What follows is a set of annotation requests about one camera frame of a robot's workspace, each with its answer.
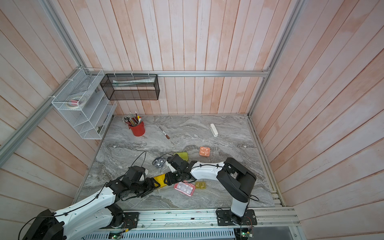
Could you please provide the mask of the yellow lid white pillbox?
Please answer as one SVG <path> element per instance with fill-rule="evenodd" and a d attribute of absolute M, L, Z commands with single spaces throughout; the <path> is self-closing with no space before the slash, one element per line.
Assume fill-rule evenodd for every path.
<path fill-rule="evenodd" d="M 164 184 L 165 175 L 166 174 L 162 174 L 162 175 L 154 177 L 156 179 L 156 181 L 161 184 L 160 188 L 163 188 L 163 187 L 167 186 L 166 184 Z"/>

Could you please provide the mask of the round dark blue pillbox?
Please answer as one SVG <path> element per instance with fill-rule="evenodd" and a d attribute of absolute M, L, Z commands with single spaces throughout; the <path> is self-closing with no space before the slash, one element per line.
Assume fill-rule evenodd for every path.
<path fill-rule="evenodd" d="M 157 157 L 153 160 L 152 164 L 153 166 L 157 167 L 157 168 L 161 168 L 164 166 L 166 160 L 164 159 L 164 157 L 160 156 L 160 157 Z"/>

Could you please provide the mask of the pink pillbox clear lid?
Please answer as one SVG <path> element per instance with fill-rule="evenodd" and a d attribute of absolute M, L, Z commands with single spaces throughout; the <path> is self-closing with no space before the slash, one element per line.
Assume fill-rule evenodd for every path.
<path fill-rule="evenodd" d="M 196 186 L 190 183 L 179 182 L 174 185 L 174 189 L 186 196 L 191 197 L 194 194 Z"/>

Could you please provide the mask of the green lid white pillbox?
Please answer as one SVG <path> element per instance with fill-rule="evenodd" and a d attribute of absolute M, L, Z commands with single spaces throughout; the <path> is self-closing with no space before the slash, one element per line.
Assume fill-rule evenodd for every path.
<path fill-rule="evenodd" d="M 187 152 L 179 152 L 179 153 L 176 153 L 176 155 L 178 155 L 184 161 L 187 161 L 187 162 L 189 161 L 189 156 Z"/>

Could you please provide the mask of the small yellow transparent pillbox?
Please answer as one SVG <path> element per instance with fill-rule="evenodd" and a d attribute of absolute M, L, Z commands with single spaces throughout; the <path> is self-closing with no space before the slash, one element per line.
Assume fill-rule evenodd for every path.
<path fill-rule="evenodd" d="M 195 188 L 196 189 L 206 189 L 207 185 L 204 181 L 196 181 L 195 182 Z"/>

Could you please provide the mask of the orange small pillbox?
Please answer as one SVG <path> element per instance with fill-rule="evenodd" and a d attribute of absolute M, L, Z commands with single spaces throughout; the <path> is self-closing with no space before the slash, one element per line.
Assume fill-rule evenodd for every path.
<path fill-rule="evenodd" d="M 200 147 L 199 154 L 203 157 L 209 157 L 210 156 L 211 149 L 209 147 Z"/>

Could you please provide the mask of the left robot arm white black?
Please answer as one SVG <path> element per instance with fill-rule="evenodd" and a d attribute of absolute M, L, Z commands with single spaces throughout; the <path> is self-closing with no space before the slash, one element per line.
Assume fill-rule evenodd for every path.
<path fill-rule="evenodd" d="M 45 210 L 30 220 L 25 240 L 79 240 L 85 235 L 111 226 L 119 228 L 124 211 L 118 201 L 144 197 L 165 186 L 165 175 L 146 177 L 146 169 L 133 166 L 125 175 L 106 183 L 101 190 L 67 208 Z"/>

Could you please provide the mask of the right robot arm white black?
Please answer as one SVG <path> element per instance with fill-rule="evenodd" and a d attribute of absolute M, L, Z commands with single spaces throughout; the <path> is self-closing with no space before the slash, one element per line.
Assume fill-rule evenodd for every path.
<path fill-rule="evenodd" d="M 175 154 L 167 159 L 170 172 L 161 176 L 161 186 L 172 186 L 180 182 L 190 183 L 197 180 L 217 180 L 233 197 L 229 211 L 220 210 L 224 221 L 240 225 L 246 218 L 246 210 L 252 198 L 256 175 L 234 158 L 219 163 L 187 162 Z"/>

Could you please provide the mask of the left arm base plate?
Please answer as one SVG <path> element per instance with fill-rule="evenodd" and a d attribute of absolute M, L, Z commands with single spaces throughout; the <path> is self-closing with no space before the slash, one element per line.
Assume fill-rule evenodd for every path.
<path fill-rule="evenodd" d="M 113 217 L 112 222 L 102 229 L 134 229 L 137 227 L 139 212 L 124 212 Z"/>

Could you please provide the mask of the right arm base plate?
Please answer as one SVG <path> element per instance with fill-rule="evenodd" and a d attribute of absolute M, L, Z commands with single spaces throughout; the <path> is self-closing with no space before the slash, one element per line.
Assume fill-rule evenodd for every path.
<path fill-rule="evenodd" d="M 249 225 L 256 226 L 257 219 L 254 210 L 246 209 L 243 217 L 233 214 L 230 210 L 216 209 L 217 222 L 219 226 Z"/>

